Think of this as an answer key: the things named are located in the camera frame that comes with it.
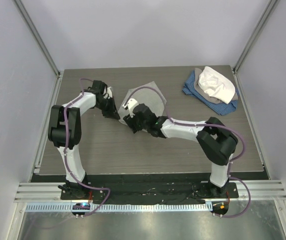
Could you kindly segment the grey cloth napkin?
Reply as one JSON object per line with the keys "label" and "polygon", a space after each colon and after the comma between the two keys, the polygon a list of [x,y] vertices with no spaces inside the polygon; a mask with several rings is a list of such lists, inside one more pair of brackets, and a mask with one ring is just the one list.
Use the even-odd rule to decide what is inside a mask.
{"label": "grey cloth napkin", "polygon": [[126,103],[126,101],[130,98],[133,98],[138,101],[139,104],[145,104],[150,108],[150,110],[157,116],[162,116],[165,110],[165,104],[167,103],[167,100],[165,99],[164,95],[162,94],[161,90],[158,88],[155,81],[151,81],[147,84],[142,85],[141,87],[147,87],[142,88],[138,91],[136,91],[131,97],[130,95],[138,88],[132,88],[129,89],[121,103],[120,108],[118,109],[118,114],[120,116],[119,122],[121,124],[126,125],[125,121],[123,120],[123,117],[129,114],[127,110],[124,109],[123,105]]}

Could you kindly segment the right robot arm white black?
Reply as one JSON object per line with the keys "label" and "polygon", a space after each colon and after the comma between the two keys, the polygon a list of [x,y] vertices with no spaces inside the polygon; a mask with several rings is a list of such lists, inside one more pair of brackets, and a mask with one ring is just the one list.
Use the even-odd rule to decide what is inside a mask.
{"label": "right robot arm white black", "polygon": [[155,138],[178,138],[197,142],[205,156],[211,161],[208,189],[200,196],[219,198],[227,192],[229,163],[235,153],[238,139],[217,118],[208,121],[190,122],[171,120],[167,116],[156,116],[143,103],[126,103],[128,112],[123,120],[133,133],[146,131]]}

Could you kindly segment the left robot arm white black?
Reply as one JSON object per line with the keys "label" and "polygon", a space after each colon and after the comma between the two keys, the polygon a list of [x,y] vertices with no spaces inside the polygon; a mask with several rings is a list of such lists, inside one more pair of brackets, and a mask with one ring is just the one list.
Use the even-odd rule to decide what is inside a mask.
{"label": "left robot arm white black", "polygon": [[119,120],[112,87],[100,80],[81,89],[77,97],[63,105],[53,105],[48,124],[48,140],[59,151],[66,171],[66,189],[72,189],[76,198],[83,200],[90,190],[105,190],[88,185],[79,152],[82,138],[82,115],[90,109],[99,109],[103,117]]}

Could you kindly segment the beige grey cloth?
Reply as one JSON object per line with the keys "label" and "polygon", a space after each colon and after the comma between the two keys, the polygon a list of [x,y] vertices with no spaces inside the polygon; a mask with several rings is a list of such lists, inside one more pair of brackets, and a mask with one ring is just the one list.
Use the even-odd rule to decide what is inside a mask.
{"label": "beige grey cloth", "polygon": [[[202,89],[198,86],[198,78],[199,78],[200,73],[201,73],[203,70],[201,70],[200,68],[197,68],[197,67],[194,69],[195,81],[194,81],[194,83],[193,83],[193,86],[194,86],[195,90],[198,91],[198,92],[201,94],[201,96],[203,96],[206,100],[208,100],[208,101],[211,102],[211,103],[214,103],[214,104],[223,103],[223,102],[220,101],[219,99],[216,99],[216,98],[214,98],[214,97],[209,97],[209,96],[208,96],[207,94],[205,94],[205,93],[202,91]],[[238,94],[237,94],[237,91],[236,91],[236,93],[235,93],[235,95],[234,95],[234,97],[233,97],[232,100],[238,100],[238,99],[239,99],[239,97],[238,97]]]}

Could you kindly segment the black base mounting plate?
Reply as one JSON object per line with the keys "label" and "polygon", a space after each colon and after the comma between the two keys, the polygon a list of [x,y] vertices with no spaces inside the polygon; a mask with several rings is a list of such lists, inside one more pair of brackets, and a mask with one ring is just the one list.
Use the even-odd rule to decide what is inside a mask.
{"label": "black base mounting plate", "polygon": [[59,185],[61,200],[92,200],[105,205],[187,205],[206,199],[237,199],[238,188],[210,183],[209,173],[87,175],[90,188],[77,183]]}

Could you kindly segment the white cloth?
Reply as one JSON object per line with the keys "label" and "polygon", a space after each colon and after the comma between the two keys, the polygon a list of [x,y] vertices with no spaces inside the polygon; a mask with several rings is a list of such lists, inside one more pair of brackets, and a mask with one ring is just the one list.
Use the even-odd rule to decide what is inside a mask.
{"label": "white cloth", "polygon": [[225,104],[229,104],[236,94],[234,84],[209,66],[205,66],[204,70],[199,74],[197,85],[206,95]]}

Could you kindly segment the blue checked cloth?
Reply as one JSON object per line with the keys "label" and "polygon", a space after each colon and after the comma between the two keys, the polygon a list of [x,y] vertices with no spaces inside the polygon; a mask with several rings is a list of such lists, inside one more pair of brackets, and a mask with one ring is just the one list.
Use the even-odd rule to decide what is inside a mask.
{"label": "blue checked cloth", "polygon": [[224,102],[212,103],[206,100],[203,96],[201,96],[201,94],[198,91],[195,90],[194,82],[195,82],[195,72],[192,71],[187,80],[184,82],[182,88],[184,94],[200,100],[202,103],[204,103],[207,107],[209,107],[211,110],[213,110],[220,116],[226,116],[237,110],[239,102],[238,99],[232,100],[229,104],[226,104]]}

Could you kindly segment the left aluminium frame post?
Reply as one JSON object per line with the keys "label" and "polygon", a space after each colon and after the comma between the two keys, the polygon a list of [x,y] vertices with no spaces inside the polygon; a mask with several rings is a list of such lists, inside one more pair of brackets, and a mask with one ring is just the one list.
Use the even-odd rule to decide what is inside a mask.
{"label": "left aluminium frame post", "polygon": [[30,14],[28,13],[24,3],[21,0],[13,0],[12,1],[17,8],[18,12],[20,13],[23,21],[25,22],[28,30],[30,31],[32,37],[34,38],[36,44],[38,45],[40,51],[42,52],[43,56],[45,57],[48,65],[50,66],[51,70],[58,78],[60,76],[60,70],[58,69],[57,65],[55,64],[48,48],[46,47],[38,29],[36,28]]}

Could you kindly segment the aluminium frame post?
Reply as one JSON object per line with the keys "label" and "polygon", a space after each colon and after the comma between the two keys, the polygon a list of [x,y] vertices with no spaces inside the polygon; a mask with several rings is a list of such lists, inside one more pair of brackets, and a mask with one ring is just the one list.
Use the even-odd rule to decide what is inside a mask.
{"label": "aluminium frame post", "polygon": [[60,70],[58,69],[57,65],[55,64],[48,48],[46,47],[38,29],[36,28],[30,14],[28,13],[24,3],[21,0],[13,0],[12,1],[17,8],[18,12],[20,13],[23,21],[25,22],[28,30],[30,31],[32,37],[34,38],[36,44],[38,45],[40,51],[42,52],[43,56],[45,57],[48,65],[50,66],[51,70],[58,78],[60,76]]}
{"label": "aluminium frame post", "polygon": [[237,74],[238,71],[241,69],[244,61],[246,60],[249,52],[251,51],[252,47],[255,45],[256,41],[258,40],[260,34],[262,33],[265,25],[268,23],[269,18],[275,11],[276,7],[279,4],[279,0],[269,0],[263,13],[261,14],[254,30],[252,31],[248,41],[245,44],[235,66],[232,68],[234,74]]}

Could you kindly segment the front aluminium frame rail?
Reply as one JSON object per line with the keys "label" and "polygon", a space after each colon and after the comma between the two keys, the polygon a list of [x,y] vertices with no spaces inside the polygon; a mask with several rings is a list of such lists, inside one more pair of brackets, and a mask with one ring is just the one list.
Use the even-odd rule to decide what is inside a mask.
{"label": "front aluminium frame rail", "polygon": [[[251,199],[258,200],[286,200],[286,191],[280,180],[246,180]],[[59,202],[61,182],[28,182],[20,183],[14,201],[23,202]]]}

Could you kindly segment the right aluminium frame post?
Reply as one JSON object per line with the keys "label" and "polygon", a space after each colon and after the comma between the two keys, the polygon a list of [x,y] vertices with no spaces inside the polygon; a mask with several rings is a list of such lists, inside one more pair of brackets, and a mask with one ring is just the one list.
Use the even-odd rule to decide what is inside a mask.
{"label": "right aluminium frame post", "polygon": [[249,52],[251,51],[252,47],[255,45],[256,41],[258,40],[260,34],[262,33],[265,25],[268,23],[269,18],[275,11],[276,7],[279,4],[279,0],[269,0],[263,13],[261,14],[254,30],[252,31],[248,41],[245,44],[235,66],[232,68],[234,74],[237,74],[238,71],[241,69],[244,61],[246,60]]}

